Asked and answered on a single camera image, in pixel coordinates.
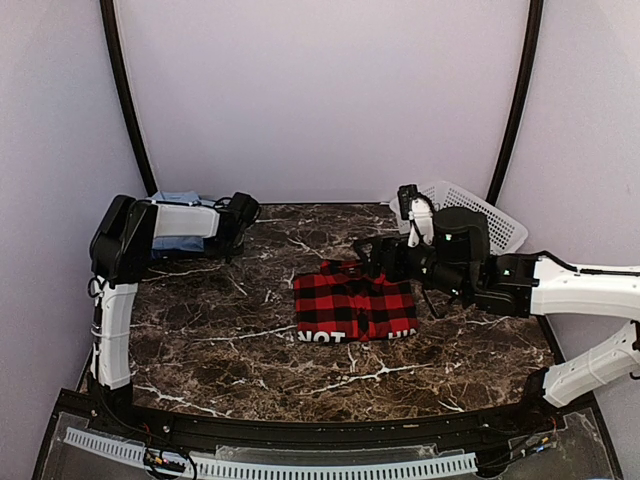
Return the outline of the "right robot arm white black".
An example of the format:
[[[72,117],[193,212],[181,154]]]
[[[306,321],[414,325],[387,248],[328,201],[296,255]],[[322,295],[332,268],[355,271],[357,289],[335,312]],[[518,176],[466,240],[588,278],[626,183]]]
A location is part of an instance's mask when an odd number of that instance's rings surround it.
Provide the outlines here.
[[[568,405],[639,367],[639,270],[574,266],[547,251],[493,255],[486,216],[464,207],[435,212],[431,240],[414,222],[404,236],[357,240],[364,268],[392,282],[413,280],[493,315],[581,314],[622,318],[624,326],[579,356],[529,375],[510,424],[534,432],[549,409]]]

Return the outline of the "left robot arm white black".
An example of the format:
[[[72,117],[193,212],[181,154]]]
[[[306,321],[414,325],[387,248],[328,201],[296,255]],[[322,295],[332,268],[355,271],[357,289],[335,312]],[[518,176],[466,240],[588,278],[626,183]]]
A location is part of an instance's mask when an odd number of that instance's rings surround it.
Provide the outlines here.
[[[136,199],[118,195],[89,246],[94,301],[90,373],[102,391],[132,389],[130,325],[139,283],[161,260],[193,258],[226,262],[242,253],[244,234],[258,219],[259,202],[236,192],[218,200],[194,194],[156,194]]]

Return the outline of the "red black plaid shirt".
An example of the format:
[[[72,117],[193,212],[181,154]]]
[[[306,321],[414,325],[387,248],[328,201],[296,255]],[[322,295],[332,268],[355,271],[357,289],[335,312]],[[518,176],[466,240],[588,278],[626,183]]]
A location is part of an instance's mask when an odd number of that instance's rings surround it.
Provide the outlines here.
[[[372,277],[358,261],[325,260],[293,282],[298,340],[345,344],[395,340],[419,329],[409,282]]]

